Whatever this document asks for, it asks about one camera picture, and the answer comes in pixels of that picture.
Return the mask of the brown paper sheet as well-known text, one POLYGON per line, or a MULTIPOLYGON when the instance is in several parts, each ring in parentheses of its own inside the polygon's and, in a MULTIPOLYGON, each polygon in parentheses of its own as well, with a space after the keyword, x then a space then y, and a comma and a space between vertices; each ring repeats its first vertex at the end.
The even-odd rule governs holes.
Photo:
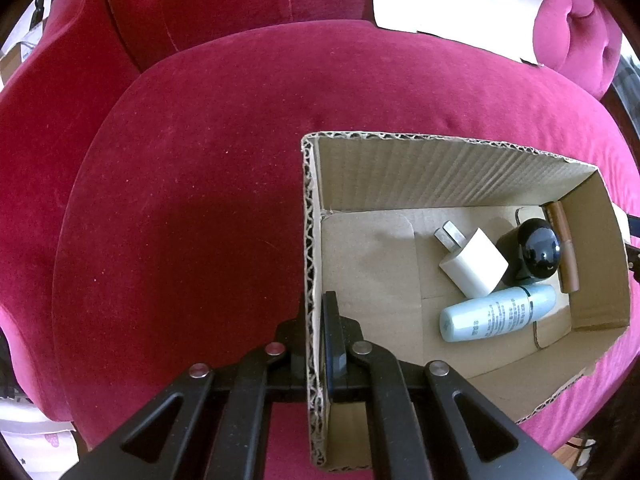
POLYGON ((535 20, 544 0, 372 0, 375 24, 420 32, 536 65, 535 20))

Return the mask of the red velvet sofa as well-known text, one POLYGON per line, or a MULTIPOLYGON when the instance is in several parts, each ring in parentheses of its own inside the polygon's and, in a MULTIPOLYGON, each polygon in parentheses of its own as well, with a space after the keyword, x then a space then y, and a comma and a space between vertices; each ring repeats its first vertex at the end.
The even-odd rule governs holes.
POLYGON ((375 25, 373 0, 54 0, 1 95, 1 328, 87 458, 195 362, 238 360, 303 292, 310 132, 472 136, 591 162, 639 209, 601 103, 622 33, 544 0, 536 66, 375 25))

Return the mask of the black round jar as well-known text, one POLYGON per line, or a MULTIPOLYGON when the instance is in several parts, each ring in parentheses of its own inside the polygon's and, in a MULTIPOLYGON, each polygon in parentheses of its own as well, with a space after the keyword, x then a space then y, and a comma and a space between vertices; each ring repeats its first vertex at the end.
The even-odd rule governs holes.
POLYGON ((508 286, 534 284, 551 278, 560 265, 561 247, 551 224, 528 219, 497 240, 508 268, 502 282, 508 286))

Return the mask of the light blue lotion bottle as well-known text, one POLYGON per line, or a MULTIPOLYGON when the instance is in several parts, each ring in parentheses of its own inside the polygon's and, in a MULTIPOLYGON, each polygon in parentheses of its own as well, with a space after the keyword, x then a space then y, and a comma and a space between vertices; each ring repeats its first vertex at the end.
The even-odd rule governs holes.
POLYGON ((439 330, 447 342, 494 338, 539 321, 555 305, 551 285, 510 287, 446 307, 439 315, 439 330))

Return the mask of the cardboard box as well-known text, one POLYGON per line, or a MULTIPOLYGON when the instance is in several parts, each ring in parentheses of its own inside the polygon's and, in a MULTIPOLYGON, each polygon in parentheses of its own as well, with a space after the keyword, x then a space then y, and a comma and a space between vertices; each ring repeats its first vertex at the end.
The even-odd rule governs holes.
POLYGON ((321 298, 401 361, 448 362, 503 413, 524 422, 587 373, 623 336, 639 296, 597 167, 506 142, 317 132, 303 143, 310 455, 325 470, 370 466, 366 411, 329 397, 321 298), (518 332, 448 344, 443 308, 462 292, 440 270, 435 231, 451 221, 492 240, 563 205, 579 287, 518 332))

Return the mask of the grey plaid blanket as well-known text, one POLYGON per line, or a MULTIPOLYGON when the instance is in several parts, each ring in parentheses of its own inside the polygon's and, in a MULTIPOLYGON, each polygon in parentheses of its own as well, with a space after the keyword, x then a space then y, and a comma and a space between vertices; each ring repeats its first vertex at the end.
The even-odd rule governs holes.
POLYGON ((640 76, 639 64, 634 58, 620 58, 613 79, 613 87, 620 102, 639 133, 640 127, 640 76))

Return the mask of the white USB wall charger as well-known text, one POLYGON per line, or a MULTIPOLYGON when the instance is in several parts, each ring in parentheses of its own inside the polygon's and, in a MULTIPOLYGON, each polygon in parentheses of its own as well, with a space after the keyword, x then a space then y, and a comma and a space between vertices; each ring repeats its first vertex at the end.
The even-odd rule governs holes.
POLYGON ((491 294, 508 270, 506 258, 482 229, 466 237, 451 221, 434 237, 448 250, 439 267, 469 299, 491 294))

